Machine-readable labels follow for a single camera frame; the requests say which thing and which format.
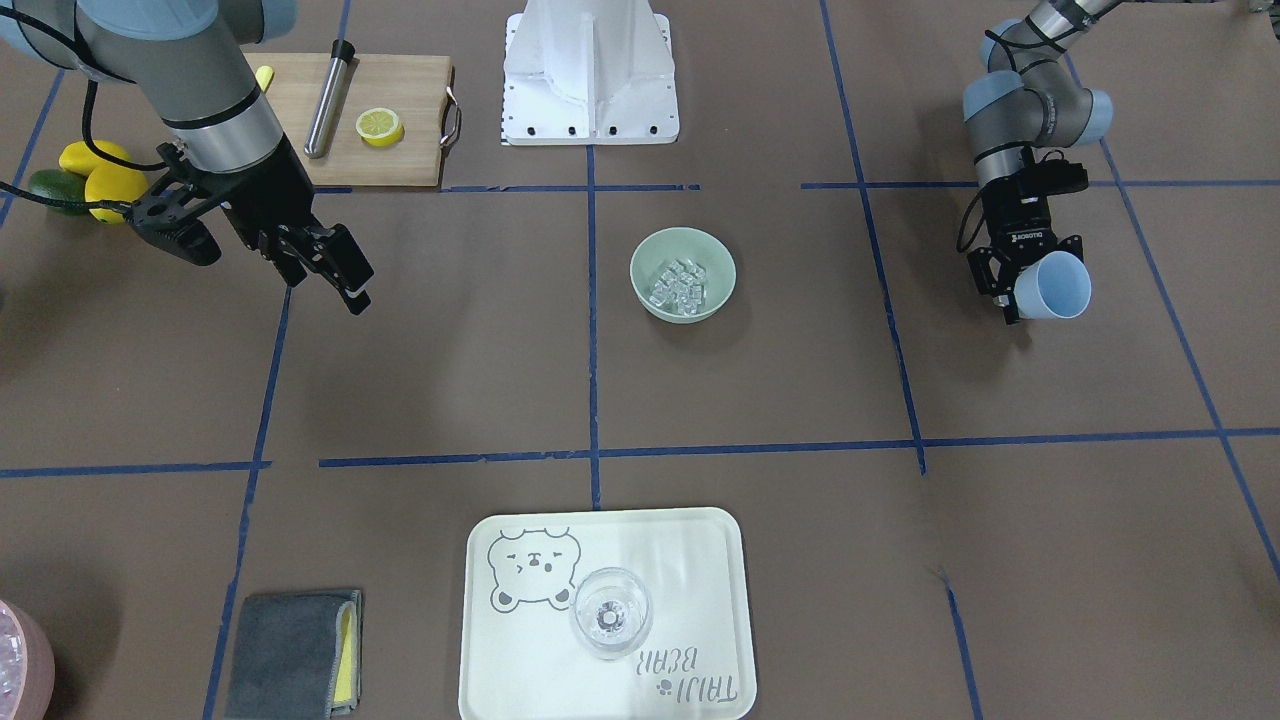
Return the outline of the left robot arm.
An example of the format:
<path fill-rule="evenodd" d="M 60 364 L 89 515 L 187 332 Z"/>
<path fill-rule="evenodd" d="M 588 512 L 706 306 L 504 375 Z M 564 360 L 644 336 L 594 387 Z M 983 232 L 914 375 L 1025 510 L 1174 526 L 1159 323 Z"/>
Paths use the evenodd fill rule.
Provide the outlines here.
<path fill-rule="evenodd" d="M 1100 142 L 1114 120 L 1102 90 L 1078 85 L 1062 65 L 1070 46 L 1115 8 L 1112 1 L 1041 1 L 984 33 L 984 73 L 963 95 L 977 192 L 977 227 L 960 224 L 956 250 L 975 290 L 1015 325 L 1073 319 L 1092 299 L 1079 234 L 1053 229 L 1050 199 L 1089 187 L 1068 149 Z M 988 234 L 977 245 L 977 229 Z"/>

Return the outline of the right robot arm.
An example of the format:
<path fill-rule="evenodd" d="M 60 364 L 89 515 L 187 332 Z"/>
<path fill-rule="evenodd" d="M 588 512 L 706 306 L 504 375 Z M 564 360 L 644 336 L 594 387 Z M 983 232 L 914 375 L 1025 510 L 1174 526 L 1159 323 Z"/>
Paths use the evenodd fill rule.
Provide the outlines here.
<path fill-rule="evenodd" d="M 137 86 L 172 133 L 137 199 L 84 209 L 119 213 L 143 242 L 196 266 L 221 256 L 202 220 L 220 209 L 289 287 L 321 277 L 356 315 L 372 268 L 344 225 L 314 215 L 314 184 L 242 50 L 288 35 L 297 14 L 296 1 L 5 1 L 3 40 L 87 78 L 83 140 L 102 81 Z"/>

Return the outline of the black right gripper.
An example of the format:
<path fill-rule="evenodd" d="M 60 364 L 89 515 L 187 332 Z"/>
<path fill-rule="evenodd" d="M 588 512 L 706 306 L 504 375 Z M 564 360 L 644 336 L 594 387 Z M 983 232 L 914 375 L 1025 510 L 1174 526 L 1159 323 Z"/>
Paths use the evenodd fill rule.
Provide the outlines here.
<path fill-rule="evenodd" d="M 128 225 L 146 243 L 196 266 L 211 265 L 221 249 L 204 217 L 220 210 L 239 241 L 262 252 L 289 288 L 308 272 L 339 293 L 351 315 L 371 305 L 371 264 L 347 225 L 319 225 L 314 184 L 287 137 L 262 160 L 229 173 L 196 168 L 175 143 L 157 151 L 164 173 L 128 210 Z M 298 258 L 284 240 L 291 236 Z"/>

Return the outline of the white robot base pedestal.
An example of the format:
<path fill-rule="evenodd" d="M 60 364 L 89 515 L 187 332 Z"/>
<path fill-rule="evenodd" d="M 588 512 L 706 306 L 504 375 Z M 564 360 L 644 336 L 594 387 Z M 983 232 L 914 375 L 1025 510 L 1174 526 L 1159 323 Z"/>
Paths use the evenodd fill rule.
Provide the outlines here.
<path fill-rule="evenodd" d="M 648 1 L 529 1 L 506 20 L 503 72 L 507 146 L 678 140 L 671 23 Z"/>

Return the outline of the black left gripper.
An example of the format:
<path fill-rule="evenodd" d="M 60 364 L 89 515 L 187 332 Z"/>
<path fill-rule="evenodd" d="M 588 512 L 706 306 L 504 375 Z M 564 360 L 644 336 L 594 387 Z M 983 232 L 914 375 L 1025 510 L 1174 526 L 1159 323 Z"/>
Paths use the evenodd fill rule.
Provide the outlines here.
<path fill-rule="evenodd" d="M 1038 158 L 1032 150 L 1021 150 L 1018 167 L 980 191 L 989 242 L 966 252 L 966 263 L 978 293 L 993 300 L 1006 325 L 1021 322 L 1015 284 L 1030 263 L 1048 252 L 1066 252 L 1084 261 L 1080 234 L 1055 233 L 1050 199 L 1088 187 L 1088 170 L 1064 151 L 1050 150 Z"/>

